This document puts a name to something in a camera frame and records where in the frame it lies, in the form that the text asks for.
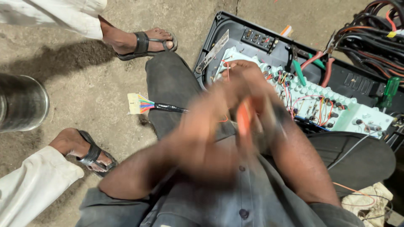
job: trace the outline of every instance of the white trousers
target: white trousers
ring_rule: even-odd
[[[101,40],[98,15],[107,0],[0,0],[0,23],[62,27]]]
[[[55,201],[83,170],[46,146],[0,178],[0,227],[24,227]]]

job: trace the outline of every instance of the metal bucket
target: metal bucket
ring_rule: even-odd
[[[32,130],[48,112],[48,93],[40,82],[0,73],[0,132]]]

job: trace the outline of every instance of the blurred hand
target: blurred hand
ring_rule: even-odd
[[[245,158],[238,148],[216,144],[218,122],[225,114],[229,116],[228,108],[237,107],[246,97],[254,97],[257,111],[263,112],[265,97],[278,99],[254,62],[231,61],[228,64],[229,73],[225,70],[222,75],[224,78],[230,76],[230,82],[215,83],[192,102],[180,125],[166,138],[170,140],[173,159],[179,168],[203,181],[232,181],[239,161]]]

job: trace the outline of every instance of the dark gray shirt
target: dark gray shirt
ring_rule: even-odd
[[[82,226],[144,227],[363,227],[351,212],[330,204],[306,204],[259,155],[241,164],[232,189],[209,189],[177,182],[165,195],[142,200],[116,200],[89,189],[80,206]]]

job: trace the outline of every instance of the red plier handle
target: red plier handle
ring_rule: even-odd
[[[310,65],[315,60],[321,58],[323,55],[324,55],[324,53],[322,51],[317,51],[317,53],[312,58],[310,58],[309,60],[307,60],[303,64],[301,64],[300,68],[303,71],[303,69],[306,68],[306,66]]]
[[[334,58],[329,58],[327,63],[326,63],[326,73],[324,74],[324,79],[323,82],[321,83],[321,87],[325,88],[330,81],[331,77],[331,65],[335,61]]]

